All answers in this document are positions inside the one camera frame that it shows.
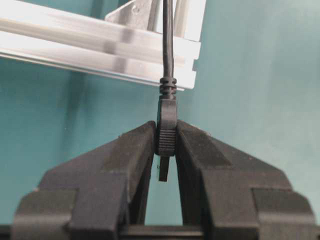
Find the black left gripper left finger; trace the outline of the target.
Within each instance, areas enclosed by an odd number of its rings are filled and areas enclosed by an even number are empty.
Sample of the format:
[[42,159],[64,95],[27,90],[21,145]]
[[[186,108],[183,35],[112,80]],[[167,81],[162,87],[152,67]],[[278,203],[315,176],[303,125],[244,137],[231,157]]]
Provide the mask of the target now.
[[14,215],[14,240],[116,240],[122,223],[142,224],[156,124],[49,169]]

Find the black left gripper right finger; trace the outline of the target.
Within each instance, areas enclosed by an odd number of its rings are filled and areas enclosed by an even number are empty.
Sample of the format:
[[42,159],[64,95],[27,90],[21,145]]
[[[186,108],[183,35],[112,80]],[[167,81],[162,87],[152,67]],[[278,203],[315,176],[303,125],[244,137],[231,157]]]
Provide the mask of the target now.
[[184,121],[176,163],[182,220],[208,240],[313,240],[316,220],[285,173]]

